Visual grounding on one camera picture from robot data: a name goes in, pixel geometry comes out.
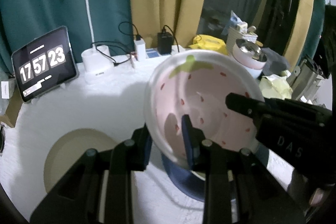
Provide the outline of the person's right hand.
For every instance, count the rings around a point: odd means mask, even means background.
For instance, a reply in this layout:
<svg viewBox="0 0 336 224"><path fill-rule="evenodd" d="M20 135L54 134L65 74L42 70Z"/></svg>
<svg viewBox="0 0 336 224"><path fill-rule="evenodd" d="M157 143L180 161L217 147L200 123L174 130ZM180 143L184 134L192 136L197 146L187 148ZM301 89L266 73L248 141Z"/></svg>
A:
<svg viewBox="0 0 336 224"><path fill-rule="evenodd" d="M291 181L287 187L291 198L305 213L311 207L321 207L332 190L335 190L335 184L318 186L296 169L293 170Z"/></svg>

